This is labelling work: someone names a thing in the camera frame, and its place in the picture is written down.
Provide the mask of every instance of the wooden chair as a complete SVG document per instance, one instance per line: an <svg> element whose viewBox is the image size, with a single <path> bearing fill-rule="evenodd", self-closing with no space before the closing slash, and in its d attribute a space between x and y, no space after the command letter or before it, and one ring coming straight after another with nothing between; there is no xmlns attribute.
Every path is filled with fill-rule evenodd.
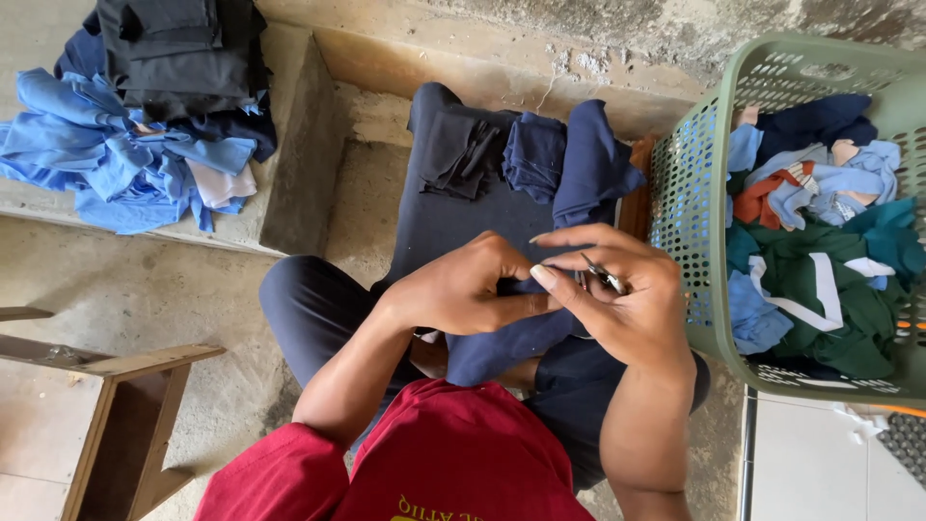
<svg viewBox="0 0 926 521"><path fill-rule="evenodd" d="M113 357L0 335L0 521L133 521L173 495L194 477L162 469L191 364L224 351Z"/></svg>

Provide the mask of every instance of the fingernail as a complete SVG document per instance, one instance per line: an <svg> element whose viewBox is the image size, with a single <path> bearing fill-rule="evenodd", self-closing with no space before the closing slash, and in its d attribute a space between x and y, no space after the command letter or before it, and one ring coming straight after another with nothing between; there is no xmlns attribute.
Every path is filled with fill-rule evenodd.
<svg viewBox="0 0 926 521"><path fill-rule="evenodd" d="M534 266L531 268L531 276L533 276L534 280L540 283L540 286L543 286L546 289L550 289L557 284L556 274L541 264L534 264Z"/></svg>

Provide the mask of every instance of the green plastic basket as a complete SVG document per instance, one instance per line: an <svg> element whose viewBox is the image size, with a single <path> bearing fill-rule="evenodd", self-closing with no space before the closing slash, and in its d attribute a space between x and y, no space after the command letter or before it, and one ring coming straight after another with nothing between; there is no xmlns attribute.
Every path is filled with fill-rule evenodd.
<svg viewBox="0 0 926 521"><path fill-rule="evenodd" d="M722 359L770 394L926 408L926 286L904 309L897 370L883 380L838 382L744 360L733 344L724 234L727 140L746 104L772 112L838 93L869 94L879 138L901 146L898 197L926 196L926 54L797 34L768 34L732 57L719 87L685 115L653 152L650 242L682 266L692 347ZM926 236L926 197L917 208Z"/></svg>

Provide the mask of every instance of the small scissors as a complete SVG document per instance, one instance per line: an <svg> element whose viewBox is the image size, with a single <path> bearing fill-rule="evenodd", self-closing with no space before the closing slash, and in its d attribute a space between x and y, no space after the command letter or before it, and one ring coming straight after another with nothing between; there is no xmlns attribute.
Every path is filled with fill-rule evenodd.
<svg viewBox="0 0 926 521"><path fill-rule="evenodd" d="M618 295L621 297L623 297L624 295L627 295L627 289L624 287L624 284L618 279L618 277L612 275L611 273L608 272L608 270L592 262L592 260L586 257L584 253L580 252L579 255L582 255L582 258L585 259L585 262L588 263L588 271L594 273L595 275L598 275L598 279L602 283L613 287L614 290L617 291ZM584 282L585 281L583 278L582 286L587 288L588 286Z"/></svg>

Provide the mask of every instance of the hand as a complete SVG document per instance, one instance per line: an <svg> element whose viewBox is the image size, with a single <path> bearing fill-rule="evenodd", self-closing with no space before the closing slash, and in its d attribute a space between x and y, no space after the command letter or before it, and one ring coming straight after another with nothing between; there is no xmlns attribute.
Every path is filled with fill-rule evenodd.
<svg viewBox="0 0 926 521"><path fill-rule="evenodd" d="M619 297L596 276L589 276L591 293L582 289L557 269L587 270L579 251L557 255L531 269L537 282L572 311L614 358L662 373L694 370L683 327L680 269L669 255L606 224L562 228L533 241L543 247L593 245L582 253L630 287L629 295Z"/></svg>
<svg viewBox="0 0 926 521"><path fill-rule="evenodd" d="M531 266L501 235L484 232L398 281L382 298L401 327L433 327L452 335L496 331L562 309L545 293L498 297L498 279L527 280Z"/></svg>

